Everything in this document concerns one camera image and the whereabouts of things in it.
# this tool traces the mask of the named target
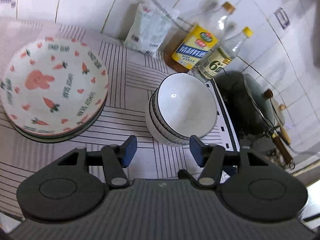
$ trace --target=blue band on label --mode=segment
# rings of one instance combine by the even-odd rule
[[[182,43],[180,45],[180,47],[177,49],[177,53],[181,53],[181,54],[188,55],[191,57],[202,58],[204,56],[204,54],[207,53],[207,51],[201,50],[201,49],[196,49],[193,47],[189,47],[189,46],[185,45],[184,43]]]

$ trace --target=kitchen counter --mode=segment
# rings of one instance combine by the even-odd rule
[[[136,135],[138,150],[124,169],[130,180],[175,179],[180,169],[197,177],[196,165],[189,146],[168,147],[158,143],[149,133],[144,117],[152,92],[168,75],[175,73],[164,63],[164,54],[150,57],[124,48],[118,40],[92,33],[74,25],[51,22],[16,21],[0,18],[0,77],[16,50],[24,44],[46,36],[75,38],[87,43],[103,59],[109,76],[108,98],[97,121],[81,135],[62,143],[42,144],[24,138],[9,124],[0,102],[0,210],[12,217],[23,217],[16,201],[20,182],[75,147],[100,150],[107,144],[122,144]],[[216,143],[229,151],[239,151],[230,117],[214,82],[207,84],[218,110],[216,126],[202,141]],[[90,167],[90,173],[104,181],[102,167]],[[221,181],[227,178],[224,174]]]

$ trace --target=ribbed black surface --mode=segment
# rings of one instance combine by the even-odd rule
[[[188,180],[135,180],[114,190],[101,206],[66,224],[25,221],[14,240],[301,240],[314,234],[298,220],[259,224],[228,211],[214,192],[197,190]]]

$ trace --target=stack of plates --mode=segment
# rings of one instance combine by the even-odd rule
[[[102,60],[85,43],[47,37],[24,46],[0,80],[12,126],[39,142],[79,135],[100,115],[108,93]]]
[[[191,135],[205,136],[216,120],[217,106],[212,93],[197,78],[184,73],[166,77],[146,108],[150,133],[169,146],[187,145]]]

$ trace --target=bottle cap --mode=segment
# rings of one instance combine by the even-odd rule
[[[250,28],[248,26],[244,27],[244,29],[242,30],[242,32],[244,33],[245,36],[247,36],[248,38],[250,38],[253,34],[253,31],[250,30]]]
[[[222,4],[222,7],[225,8],[229,14],[233,14],[233,12],[235,11],[235,7],[229,3],[229,2],[225,2],[224,4]]]

